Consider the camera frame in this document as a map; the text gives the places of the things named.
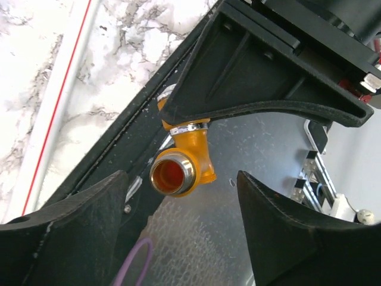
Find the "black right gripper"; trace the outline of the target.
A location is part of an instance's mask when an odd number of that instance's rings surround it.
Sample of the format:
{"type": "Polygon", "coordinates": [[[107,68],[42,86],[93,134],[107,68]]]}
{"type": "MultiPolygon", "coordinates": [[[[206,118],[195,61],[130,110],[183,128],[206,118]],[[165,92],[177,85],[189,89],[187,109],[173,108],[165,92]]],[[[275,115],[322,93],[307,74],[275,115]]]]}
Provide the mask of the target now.
{"type": "Polygon", "coordinates": [[[380,93],[379,56],[350,20],[372,29],[380,2],[227,1],[202,31],[161,117],[176,125],[280,112],[362,126],[373,109],[357,98],[380,93]]]}

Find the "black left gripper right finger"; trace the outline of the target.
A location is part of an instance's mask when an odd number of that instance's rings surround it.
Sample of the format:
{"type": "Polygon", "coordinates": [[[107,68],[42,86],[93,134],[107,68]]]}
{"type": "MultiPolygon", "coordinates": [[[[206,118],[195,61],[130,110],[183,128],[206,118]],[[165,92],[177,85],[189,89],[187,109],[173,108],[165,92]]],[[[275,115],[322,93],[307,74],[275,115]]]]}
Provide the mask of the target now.
{"type": "Polygon", "coordinates": [[[380,285],[380,225],[347,222],[237,176],[256,285],[380,285]]]}

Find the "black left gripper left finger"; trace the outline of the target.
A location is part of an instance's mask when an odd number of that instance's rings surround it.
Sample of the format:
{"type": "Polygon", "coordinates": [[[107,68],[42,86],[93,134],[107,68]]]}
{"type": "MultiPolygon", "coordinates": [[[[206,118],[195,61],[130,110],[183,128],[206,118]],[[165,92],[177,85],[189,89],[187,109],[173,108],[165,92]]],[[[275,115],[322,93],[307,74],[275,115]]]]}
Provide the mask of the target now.
{"type": "Polygon", "coordinates": [[[108,285],[128,189],[117,171],[1,225],[1,285],[108,285]]]}

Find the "orange water faucet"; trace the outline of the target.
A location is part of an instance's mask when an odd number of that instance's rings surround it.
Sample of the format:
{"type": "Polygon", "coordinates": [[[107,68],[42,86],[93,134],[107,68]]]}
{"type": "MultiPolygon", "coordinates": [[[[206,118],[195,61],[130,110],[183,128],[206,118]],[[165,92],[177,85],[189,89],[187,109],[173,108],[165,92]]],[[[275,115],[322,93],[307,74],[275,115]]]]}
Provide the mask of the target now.
{"type": "Polygon", "coordinates": [[[184,197],[198,185],[217,179],[208,150],[209,122],[200,119],[172,126],[162,121],[174,147],[159,153],[149,173],[151,185],[160,194],[184,197]]]}

